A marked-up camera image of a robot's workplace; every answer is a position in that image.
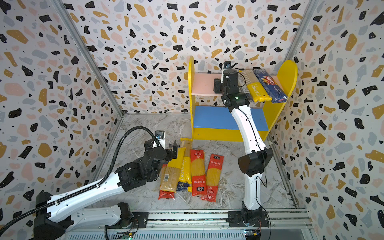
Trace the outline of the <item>yellow Pastatime spaghetti bag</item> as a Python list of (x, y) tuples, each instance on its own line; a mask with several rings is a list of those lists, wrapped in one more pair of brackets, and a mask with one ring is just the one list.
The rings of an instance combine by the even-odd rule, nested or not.
[(244, 77), (248, 93), (255, 103), (272, 100), (252, 70), (240, 71), (240, 73)]

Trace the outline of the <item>blue Barilla spaghetti bag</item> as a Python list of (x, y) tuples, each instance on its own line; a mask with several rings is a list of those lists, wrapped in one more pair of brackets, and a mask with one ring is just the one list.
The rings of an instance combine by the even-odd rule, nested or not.
[(267, 94), (271, 97), (273, 104), (285, 103), (288, 99), (284, 91), (275, 83), (272, 76), (264, 69), (253, 70), (255, 76), (262, 84)]

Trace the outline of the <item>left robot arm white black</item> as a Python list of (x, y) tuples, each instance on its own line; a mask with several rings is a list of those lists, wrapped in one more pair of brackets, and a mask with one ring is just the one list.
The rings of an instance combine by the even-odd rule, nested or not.
[(177, 155), (176, 143), (166, 149), (163, 139), (158, 144), (148, 140), (143, 157), (117, 168), (100, 180), (59, 195), (38, 194), (34, 238), (56, 240), (67, 231), (97, 223), (110, 226), (129, 224), (134, 216), (126, 203), (119, 203), (111, 209), (88, 209), (88, 206), (156, 181), (162, 166), (176, 159)]

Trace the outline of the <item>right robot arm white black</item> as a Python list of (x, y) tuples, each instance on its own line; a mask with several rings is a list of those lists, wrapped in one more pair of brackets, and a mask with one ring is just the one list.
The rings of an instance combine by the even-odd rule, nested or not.
[(262, 140), (252, 117), (250, 101), (241, 91), (239, 77), (245, 76), (237, 70), (224, 69), (220, 79), (215, 79), (214, 92), (221, 92), (223, 106), (228, 108), (240, 130), (245, 155), (238, 159), (241, 172), (245, 175), (245, 196), (242, 207), (242, 219), (245, 225), (259, 224), (264, 208), (260, 203), (261, 185), (265, 167), (273, 156)]

